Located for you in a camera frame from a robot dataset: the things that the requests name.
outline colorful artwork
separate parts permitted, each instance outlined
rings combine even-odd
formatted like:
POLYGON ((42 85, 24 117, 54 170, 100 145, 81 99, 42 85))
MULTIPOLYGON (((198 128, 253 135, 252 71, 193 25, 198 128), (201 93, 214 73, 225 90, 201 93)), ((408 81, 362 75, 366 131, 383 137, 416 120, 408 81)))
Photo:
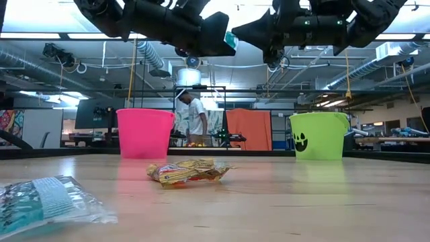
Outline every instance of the colorful artwork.
MULTIPOLYGON (((24 110, 0 110, 0 129, 6 130, 18 138, 22 138, 24 127, 24 110)), ((10 145, 0 139, 2 145, 10 145)))

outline white t-shirt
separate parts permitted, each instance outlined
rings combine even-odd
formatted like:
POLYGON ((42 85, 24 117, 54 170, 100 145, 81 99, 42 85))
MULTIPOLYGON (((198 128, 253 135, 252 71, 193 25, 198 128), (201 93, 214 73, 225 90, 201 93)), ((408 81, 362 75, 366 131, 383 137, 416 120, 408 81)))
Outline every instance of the white t-shirt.
POLYGON ((189 134, 203 135, 203 122, 200 118, 200 114, 205 114, 206 111, 203 104, 197 98, 189 104, 189 134))

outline monitor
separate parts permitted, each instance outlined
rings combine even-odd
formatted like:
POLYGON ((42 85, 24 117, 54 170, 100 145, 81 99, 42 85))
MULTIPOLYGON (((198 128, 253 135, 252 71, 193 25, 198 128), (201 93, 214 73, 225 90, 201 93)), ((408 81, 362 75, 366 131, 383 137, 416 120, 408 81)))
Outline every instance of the monitor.
POLYGON ((121 98, 81 100, 76 113, 75 129, 108 128, 108 108, 114 109, 112 128, 117 128, 116 110, 124 108, 124 99, 121 98))

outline crumpled wrapper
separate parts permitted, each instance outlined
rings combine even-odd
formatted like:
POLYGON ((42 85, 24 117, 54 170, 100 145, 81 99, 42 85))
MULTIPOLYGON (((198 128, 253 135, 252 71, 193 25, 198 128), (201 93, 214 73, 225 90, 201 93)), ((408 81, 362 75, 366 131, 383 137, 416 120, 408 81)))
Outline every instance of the crumpled wrapper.
POLYGON ((213 159, 180 161, 164 165, 149 165, 146 174, 162 186, 182 184, 201 179, 219 180, 232 166, 215 164, 213 159))

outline air duct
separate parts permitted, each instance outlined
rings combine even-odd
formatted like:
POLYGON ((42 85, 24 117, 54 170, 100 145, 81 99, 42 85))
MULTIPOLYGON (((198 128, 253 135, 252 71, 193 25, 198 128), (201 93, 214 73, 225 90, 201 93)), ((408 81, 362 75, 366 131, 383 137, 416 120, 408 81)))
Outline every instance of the air duct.
MULTIPOLYGON (((24 57, 23 55, 18 55, 18 51, 12 51, 12 47, 6 48, 4 46, 0 46, 0 64, 6 65, 9 67, 25 67, 23 70, 19 70, 22 74, 33 77, 39 81, 44 81, 46 79, 51 78, 51 83, 59 83, 60 81, 60 74, 52 71, 50 69, 47 69, 44 67, 44 63, 41 63, 40 60, 37 60, 36 58, 29 56, 28 54, 24 57)), ((91 89, 92 87, 88 87, 84 84, 82 84, 83 81, 78 79, 71 79, 67 76, 62 77, 62 80, 64 82, 69 82, 73 85, 76 85, 78 87, 82 87, 84 89, 91 89)), ((110 96, 97 92, 98 95, 111 98, 110 96)))
MULTIPOLYGON (((426 45, 425 42, 385 42, 376 48, 376 55, 364 60, 364 64, 350 70, 349 80, 355 81, 374 71, 382 68, 384 65, 391 65, 398 61, 408 58, 418 48, 426 45)), ((341 73, 335 77, 335 80, 323 87, 323 90, 336 90, 347 83, 347 73, 341 73)))
POLYGON ((149 41, 137 42, 137 51, 146 59, 149 64, 149 74, 153 77, 171 77, 172 65, 169 61, 163 60, 149 41))

